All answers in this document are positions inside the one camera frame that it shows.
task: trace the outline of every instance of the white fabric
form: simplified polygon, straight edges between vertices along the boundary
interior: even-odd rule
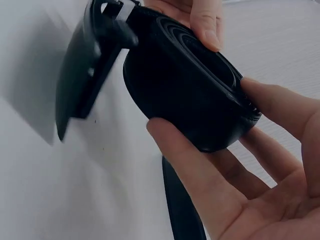
[[[173,240],[161,154],[118,58],[85,121],[57,138],[57,72],[85,0],[0,0],[0,234],[3,240]],[[320,6],[225,6],[224,53],[245,75],[320,97]],[[299,156],[299,144],[258,124]],[[238,143],[231,149],[270,185]]]

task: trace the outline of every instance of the fingernail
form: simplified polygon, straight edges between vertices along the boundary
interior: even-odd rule
[[[217,38],[216,33],[213,30],[206,30],[205,31],[205,38],[210,45],[213,45],[214,47],[216,47],[219,50],[221,49],[220,42]]]

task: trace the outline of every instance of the belt clip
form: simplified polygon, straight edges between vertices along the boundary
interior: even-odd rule
[[[127,24],[127,19],[136,6],[141,3],[136,0],[107,0],[101,4],[103,26],[98,36],[115,42],[122,49],[131,49],[139,43],[137,35]]]

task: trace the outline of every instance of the finger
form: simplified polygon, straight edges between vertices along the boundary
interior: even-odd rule
[[[307,191],[311,198],[317,198],[320,197],[320,110],[307,122],[301,143]]]
[[[258,83],[249,78],[241,86],[253,103],[271,121],[285,128],[298,140],[305,127],[320,109],[320,101],[301,96],[277,85]]]
[[[224,47],[224,22],[222,18],[216,18],[216,36],[219,40],[220,48]]]
[[[179,176],[211,237],[219,237],[240,215],[246,197],[171,123],[154,118],[147,129]]]
[[[241,85],[262,113],[300,140],[308,194],[320,197],[320,101],[248,79]]]
[[[217,0],[193,1],[190,14],[190,27],[194,34],[208,49],[217,52],[221,49],[217,37]]]
[[[249,172],[227,149],[206,155],[222,176],[248,200],[258,198],[270,188],[257,176]]]
[[[288,150],[256,127],[245,134],[240,142],[277,183],[303,167]]]

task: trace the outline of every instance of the palm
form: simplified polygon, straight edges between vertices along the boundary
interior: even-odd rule
[[[297,171],[276,188],[249,202],[249,205],[257,206],[252,215],[262,215],[263,219],[243,223],[244,226],[257,225],[258,229],[247,240],[301,240],[320,236],[320,207],[316,207],[320,206],[320,199],[309,198],[306,186],[304,172]]]

